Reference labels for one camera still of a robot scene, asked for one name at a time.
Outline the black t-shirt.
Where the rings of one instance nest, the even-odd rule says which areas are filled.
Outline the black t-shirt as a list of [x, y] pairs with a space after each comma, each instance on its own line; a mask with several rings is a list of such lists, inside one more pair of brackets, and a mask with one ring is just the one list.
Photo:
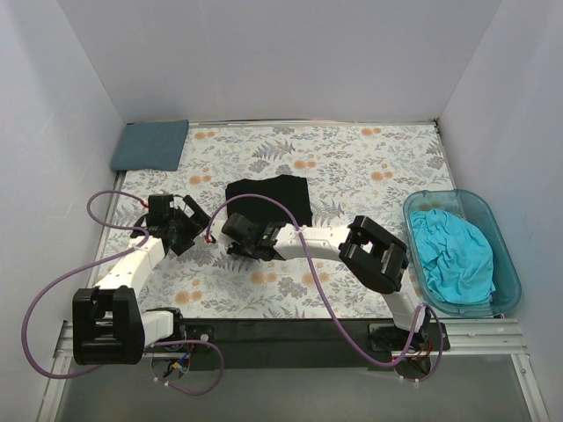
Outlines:
[[[225, 188], [227, 200], [242, 194], [258, 194], [271, 198], [286, 207], [300, 226], [312, 226], [313, 213], [306, 178], [291, 175], [280, 175], [262, 180], [246, 178], [232, 182]], [[260, 226], [262, 230], [269, 223], [292, 223], [292, 220], [279, 207], [271, 202], [255, 198], [244, 198], [231, 202], [227, 206], [227, 213], [229, 217], [233, 214], [240, 214]]]

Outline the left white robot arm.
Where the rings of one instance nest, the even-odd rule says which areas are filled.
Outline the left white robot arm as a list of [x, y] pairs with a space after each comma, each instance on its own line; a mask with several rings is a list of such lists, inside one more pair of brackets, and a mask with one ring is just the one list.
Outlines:
[[209, 223], [208, 214], [186, 195], [186, 210], [173, 194], [152, 194], [130, 233], [128, 253], [91, 288], [72, 300], [73, 355], [79, 365], [136, 364], [146, 347], [186, 339], [178, 308], [141, 311], [138, 296], [157, 265], [171, 251], [180, 256], [195, 245]]

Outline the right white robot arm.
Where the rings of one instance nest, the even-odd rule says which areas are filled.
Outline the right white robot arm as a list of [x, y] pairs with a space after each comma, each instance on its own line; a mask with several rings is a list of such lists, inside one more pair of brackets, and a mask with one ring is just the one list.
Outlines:
[[414, 329], [416, 345], [428, 338], [427, 311], [415, 316], [421, 300], [408, 272], [406, 245], [367, 216], [359, 215], [347, 226], [296, 229], [285, 222], [264, 226], [234, 214], [214, 222], [210, 233], [249, 258], [287, 261], [310, 256], [341, 262], [364, 287], [383, 296], [397, 330]]

